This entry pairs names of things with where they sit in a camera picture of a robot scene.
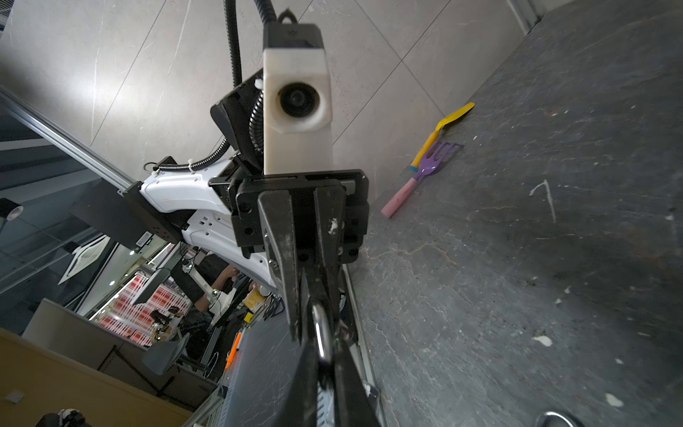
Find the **metal ring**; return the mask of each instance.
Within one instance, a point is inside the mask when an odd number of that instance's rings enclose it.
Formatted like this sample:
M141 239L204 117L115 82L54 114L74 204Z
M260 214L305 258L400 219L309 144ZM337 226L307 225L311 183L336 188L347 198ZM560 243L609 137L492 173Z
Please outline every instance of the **metal ring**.
M545 411L541 413L538 417L536 417L536 423L533 426L544 427L551 418L559 418L569 427L581 427L581 425L574 421L572 417L570 417L566 413L558 411Z
M313 325L316 328L320 362L324 365L332 366L332 333L330 332L330 324L327 322L327 315L322 304L313 303L311 314L313 315Z

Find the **person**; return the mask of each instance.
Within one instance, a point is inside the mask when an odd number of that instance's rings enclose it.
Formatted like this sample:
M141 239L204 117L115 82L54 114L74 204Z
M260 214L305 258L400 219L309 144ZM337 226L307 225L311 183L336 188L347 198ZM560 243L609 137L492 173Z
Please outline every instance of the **person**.
M195 268L204 280L211 284L211 288L222 290L225 293L230 291L234 282L237 281L237 276L240 274L240 271L235 266L228 264L214 253L205 256L199 264L195 265ZM208 312L209 300L206 294L197 285L197 282L182 270L181 263L178 263L171 270L171 276L198 311L202 313Z

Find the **dark gray countertop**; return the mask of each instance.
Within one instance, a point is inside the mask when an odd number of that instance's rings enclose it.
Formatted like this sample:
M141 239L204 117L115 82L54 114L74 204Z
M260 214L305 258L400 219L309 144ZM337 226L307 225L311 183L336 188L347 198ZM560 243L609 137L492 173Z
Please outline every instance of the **dark gray countertop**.
M464 149L392 220L408 171L374 204L350 270L390 426L683 424L682 23L551 12L448 131Z

